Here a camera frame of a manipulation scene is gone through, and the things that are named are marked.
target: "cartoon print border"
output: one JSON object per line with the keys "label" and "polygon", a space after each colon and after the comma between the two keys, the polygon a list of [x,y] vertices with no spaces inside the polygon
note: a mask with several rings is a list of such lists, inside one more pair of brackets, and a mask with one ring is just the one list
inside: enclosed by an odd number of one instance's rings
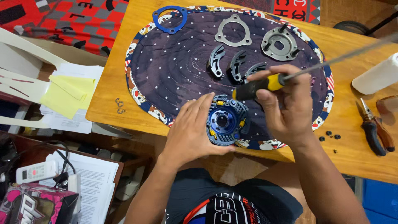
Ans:
{"label": "cartoon print border", "polygon": [[[188,6],[188,7],[186,7],[186,9],[187,9],[188,14],[199,13],[199,12],[214,12],[214,13],[215,12],[236,12],[236,13],[241,13],[241,14],[245,14],[245,15],[260,17],[260,18],[269,20],[270,22],[275,22],[278,24],[285,24],[286,22],[288,22],[288,21],[281,19],[277,16],[274,16],[272,14],[268,14],[268,13],[261,12],[261,11],[249,10],[249,9],[245,9],[245,8],[239,9],[239,8],[225,8],[222,6]],[[173,10],[173,11],[168,12],[167,14],[159,17],[158,22],[161,24],[161,23],[165,22],[166,20],[176,17],[176,16],[180,16],[180,13],[177,10]],[[323,53],[319,49],[319,47],[315,44],[315,42],[313,40],[311,40],[298,27],[294,26],[290,22],[288,22],[288,23],[289,23],[289,25],[287,26],[288,29],[290,29],[292,32],[294,32],[298,37],[300,37],[305,43],[307,43],[312,48],[312,50],[318,56],[320,62],[326,61],[325,56],[323,55]],[[137,43],[149,31],[151,31],[155,27],[156,27],[155,23],[153,21],[150,22],[148,25],[143,27],[136,34],[133,41],[131,42],[131,44],[126,52],[126,58],[125,58],[126,82],[127,82],[127,88],[130,92],[130,95],[136,101],[136,103],[144,111],[147,111],[150,115],[159,119],[165,125],[171,127],[174,123],[174,119],[172,117],[170,117],[167,113],[164,113],[163,111],[156,108],[150,102],[146,101],[145,97],[138,90],[137,86],[134,83],[133,77],[132,77],[132,71],[131,71],[131,65],[130,65],[131,59],[133,57],[133,52],[137,46]],[[326,84],[327,84],[327,92],[326,92],[327,97],[324,102],[324,107],[323,107],[321,113],[315,119],[315,121],[312,123],[312,130],[318,129],[325,122],[325,119],[329,115],[330,110],[333,105],[334,81],[333,81],[332,71],[329,66],[325,66],[323,68],[323,70],[324,70],[324,75],[325,75]],[[238,141],[235,142],[235,146],[249,148],[249,149],[257,149],[257,150],[271,150],[271,149],[278,149],[281,147],[286,147],[287,145],[284,143],[281,143],[280,141],[277,141],[276,139],[266,140],[266,141],[250,141],[250,140],[239,139]]]}

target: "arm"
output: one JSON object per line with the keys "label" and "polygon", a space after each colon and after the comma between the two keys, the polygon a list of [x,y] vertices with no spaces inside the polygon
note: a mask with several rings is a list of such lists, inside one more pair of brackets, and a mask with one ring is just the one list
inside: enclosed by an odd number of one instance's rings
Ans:
{"label": "arm", "polygon": [[[274,66],[248,77],[248,81],[297,71],[300,69],[292,65]],[[312,132],[310,75],[289,80],[281,90],[278,97],[270,91],[258,90],[257,100],[266,113],[267,126],[273,136],[292,149],[310,209],[324,223],[369,223],[354,193]],[[278,99],[284,108],[279,108]]]}
{"label": "arm", "polygon": [[206,120],[214,93],[188,101],[167,136],[154,169],[134,197],[125,223],[152,224],[162,221],[170,190],[178,169],[206,155],[223,155],[233,146],[213,145],[206,134]]}

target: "sticky note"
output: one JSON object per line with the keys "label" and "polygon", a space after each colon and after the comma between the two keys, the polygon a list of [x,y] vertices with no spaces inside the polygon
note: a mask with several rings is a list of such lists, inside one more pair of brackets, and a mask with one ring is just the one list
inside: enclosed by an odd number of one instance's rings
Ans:
{"label": "sticky note", "polygon": [[72,119],[78,109],[87,109],[94,91],[94,79],[53,76],[40,103]]}

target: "wooden table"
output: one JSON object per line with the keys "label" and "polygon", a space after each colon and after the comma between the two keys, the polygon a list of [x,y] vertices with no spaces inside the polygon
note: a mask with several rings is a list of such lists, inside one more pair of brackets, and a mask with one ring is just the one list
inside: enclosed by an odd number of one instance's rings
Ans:
{"label": "wooden table", "polygon": [[[124,63],[126,50],[135,34],[152,21],[152,12],[168,5],[212,5],[240,8],[216,0],[131,2],[127,7],[112,52],[91,100],[86,116],[88,120],[162,136],[167,135],[169,128],[139,108],[130,96],[126,87]],[[375,41],[371,37],[306,22],[292,20],[292,23],[318,44],[327,59]],[[333,134],[341,135],[340,140],[327,138],[322,145],[342,173],[398,184],[398,151],[388,153],[384,157],[377,157],[371,151],[366,142],[365,133],[361,129],[362,118],[355,104],[356,102],[360,103],[359,98],[363,97],[367,105],[377,115],[376,100],[397,94],[398,84],[393,84],[368,96],[363,96],[350,87],[350,83],[355,77],[396,52],[398,52],[398,44],[390,44],[331,66],[336,97],[330,115],[322,127],[315,131],[315,134],[326,136],[326,131],[332,131]],[[117,113],[119,107],[115,103],[116,98],[123,101],[122,109],[125,109],[126,112]],[[393,139],[398,145],[398,124],[394,124],[391,119],[385,119],[385,121],[388,121],[385,124],[386,129],[393,135]],[[292,151],[288,147],[271,151],[237,148],[237,151],[279,161],[294,161]]]}

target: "person's left hand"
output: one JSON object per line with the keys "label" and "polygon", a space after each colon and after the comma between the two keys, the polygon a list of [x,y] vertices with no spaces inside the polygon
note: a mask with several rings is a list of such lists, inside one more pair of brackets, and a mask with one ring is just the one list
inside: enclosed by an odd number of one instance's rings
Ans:
{"label": "person's left hand", "polygon": [[213,145],[206,134],[206,121],[214,93],[188,101],[170,128],[166,146],[160,154],[164,161],[178,169],[206,155],[224,155],[235,147]]}

